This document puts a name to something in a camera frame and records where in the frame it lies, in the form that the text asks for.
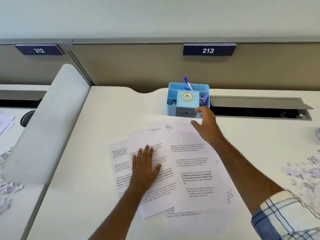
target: shirt sleeve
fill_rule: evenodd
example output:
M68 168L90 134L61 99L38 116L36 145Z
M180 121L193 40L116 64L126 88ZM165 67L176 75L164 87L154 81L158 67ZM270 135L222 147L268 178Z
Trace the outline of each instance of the shirt sleeve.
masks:
M263 202L251 224L262 240L320 240L320 216L290 191Z

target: number sign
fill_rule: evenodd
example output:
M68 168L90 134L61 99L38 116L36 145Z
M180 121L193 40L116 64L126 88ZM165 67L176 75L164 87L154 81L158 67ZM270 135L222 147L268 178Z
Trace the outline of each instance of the number sign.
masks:
M26 56L63 56L56 44L18 44L15 47Z
M184 44L184 56L232 56L235 43Z

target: white wall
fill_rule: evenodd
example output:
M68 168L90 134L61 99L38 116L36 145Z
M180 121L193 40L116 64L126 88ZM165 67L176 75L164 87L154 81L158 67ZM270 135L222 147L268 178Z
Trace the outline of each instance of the white wall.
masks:
M320 36L320 0L0 0L0 38Z

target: forearm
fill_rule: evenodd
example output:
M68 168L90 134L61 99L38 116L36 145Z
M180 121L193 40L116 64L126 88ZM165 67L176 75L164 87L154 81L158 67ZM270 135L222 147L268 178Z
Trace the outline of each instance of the forearm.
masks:
M128 189L90 240L125 239L142 195Z
M267 198L283 191L282 187L256 169L225 138L210 144L221 158L251 214L255 213Z

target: desk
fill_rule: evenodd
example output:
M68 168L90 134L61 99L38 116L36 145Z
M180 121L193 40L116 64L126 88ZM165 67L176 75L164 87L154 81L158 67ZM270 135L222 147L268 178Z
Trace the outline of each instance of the desk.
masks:
M320 92L210 89L210 95L301 97L314 108L313 121L224 118L217 123L226 138L262 173L285 189L291 179L282 173L287 162L320 156ZM180 119L166 116L167 88L141 94L125 87L92 87L55 171L28 236L29 240L88 239L116 205L108 145L147 122ZM215 239L259 239L245 204ZM160 215L141 220L136 214L127 239L165 239ZM198 235L167 239L212 239Z
M0 90L19 91L47 91L50 86L43 85L1 85ZM0 152L8 147L14 147L24 127L20 119L27 112L34 109L26 108L1 108L2 113L14 116L15 125L0 136ZM0 215L0 239L18 240L26 239L37 210L40 207L47 186L44 184L26 184L23 189L12 195L11 207Z

